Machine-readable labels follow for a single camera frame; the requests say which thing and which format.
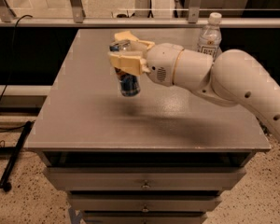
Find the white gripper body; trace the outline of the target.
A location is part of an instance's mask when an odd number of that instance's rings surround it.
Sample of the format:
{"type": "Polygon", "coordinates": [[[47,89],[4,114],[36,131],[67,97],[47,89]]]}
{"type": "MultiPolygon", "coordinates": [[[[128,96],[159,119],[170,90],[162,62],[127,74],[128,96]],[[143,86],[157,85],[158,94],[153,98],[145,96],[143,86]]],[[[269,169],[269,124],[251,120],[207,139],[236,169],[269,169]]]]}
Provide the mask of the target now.
{"type": "Polygon", "coordinates": [[[175,63],[183,50],[182,46],[170,43],[155,45],[147,52],[147,64],[150,69],[148,78],[156,84],[171,87],[175,63]]]}

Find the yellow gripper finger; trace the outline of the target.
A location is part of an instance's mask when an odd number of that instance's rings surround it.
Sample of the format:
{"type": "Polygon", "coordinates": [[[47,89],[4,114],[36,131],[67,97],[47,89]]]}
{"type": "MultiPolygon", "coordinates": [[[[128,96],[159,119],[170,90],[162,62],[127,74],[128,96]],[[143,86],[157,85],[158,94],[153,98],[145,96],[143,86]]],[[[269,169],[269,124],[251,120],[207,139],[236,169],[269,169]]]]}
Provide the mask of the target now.
{"type": "Polygon", "coordinates": [[[147,60],[141,56],[109,52],[108,58],[113,67],[118,68],[127,74],[141,76],[143,73],[150,73],[147,60]]]}
{"type": "Polygon", "coordinates": [[[147,40],[141,40],[138,38],[137,41],[132,41],[132,40],[129,40],[130,42],[134,43],[134,44],[141,44],[143,46],[146,47],[146,50],[150,50],[152,49],[154,46],[155,46],[155,43],[152,42],[152,41],[147,41],[147,40]]]}

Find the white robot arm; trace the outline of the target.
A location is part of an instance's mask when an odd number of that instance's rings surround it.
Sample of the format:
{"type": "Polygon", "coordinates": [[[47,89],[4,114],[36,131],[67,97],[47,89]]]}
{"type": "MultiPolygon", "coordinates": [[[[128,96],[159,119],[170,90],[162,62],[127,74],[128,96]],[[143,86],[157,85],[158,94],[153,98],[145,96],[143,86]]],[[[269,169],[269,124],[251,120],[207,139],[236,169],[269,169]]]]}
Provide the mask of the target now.
{"type": "Polygon", "coordinates": [[[183,88],[221,106],[241,105],[280,143],[280,87],[248,53],[230,49],[217,58],[181,46],[141,40],[129,31],[114,35],[108,59],[119,73],[183,88]]]}

